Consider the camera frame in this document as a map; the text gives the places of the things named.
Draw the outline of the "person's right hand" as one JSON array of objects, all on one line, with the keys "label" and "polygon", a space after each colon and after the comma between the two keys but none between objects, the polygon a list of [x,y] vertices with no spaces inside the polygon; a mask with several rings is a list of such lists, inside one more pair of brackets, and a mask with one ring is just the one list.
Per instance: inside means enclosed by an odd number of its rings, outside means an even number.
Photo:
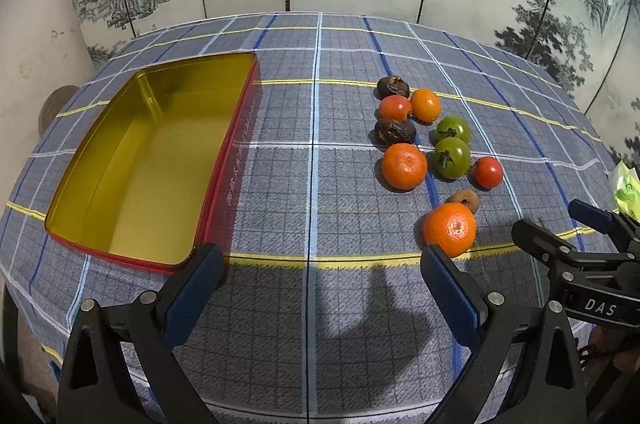
[{"label": "person's right hand", "polygon": [[596,326],[589,335],[588,345],[582,348],[582,377],[586,384],[593,384],[612,364],[623,373],[639,370],[639,348],[630,348],[630,340],[624,333]]}]

